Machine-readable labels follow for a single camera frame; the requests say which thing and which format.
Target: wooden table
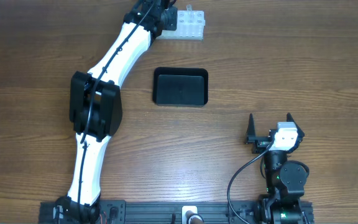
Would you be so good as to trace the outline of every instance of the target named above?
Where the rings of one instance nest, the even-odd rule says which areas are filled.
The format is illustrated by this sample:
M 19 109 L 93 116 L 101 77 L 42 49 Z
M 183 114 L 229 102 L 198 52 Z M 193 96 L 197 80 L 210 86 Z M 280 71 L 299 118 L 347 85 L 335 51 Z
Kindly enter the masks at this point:
M 36 222 L 39 204 L 67 193 L 76 142 L 70 78 L 115 41 L 134 0 L 0 0 L 0 222 Z M 102 199 L 225 202 L 259 135 L 291 112 L 306 137 L 292 158 L 309 165 L 303 197 L 316 222 L 358 222 L 358 1 L 185 1 L 204 10 L 204 41 L 156 40 L 122 88 L 124 117 L 108 146 Z M 152 100 L 155 68 L 209 72 L 203 108 Z M 259 165 L 235 200 L 265 192 Z

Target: wooden tabletop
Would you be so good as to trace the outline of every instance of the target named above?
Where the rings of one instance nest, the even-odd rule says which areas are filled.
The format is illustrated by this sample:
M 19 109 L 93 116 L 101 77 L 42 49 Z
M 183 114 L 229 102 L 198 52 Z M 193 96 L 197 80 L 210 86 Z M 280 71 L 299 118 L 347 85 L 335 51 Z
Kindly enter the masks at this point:
M 36 222 L 65 195 L 76 155 L 70 79 L 117 38 L 134 0 L 0 0 L 0 222 Z M 292 159 L 311 174 L 317 223 L 358 222 L 358 1 L 179 0 L 204 10 L 204 41 L 156 40 L 121 90 L 124 116 L 104 157 L 102 199 L 225 202 L 266 135 L 290 112 L 306 133 Z M 202 108 L 152 102 L 157 67 L 209 72 Z M 265 193 L 259 163 L 232 199 Z

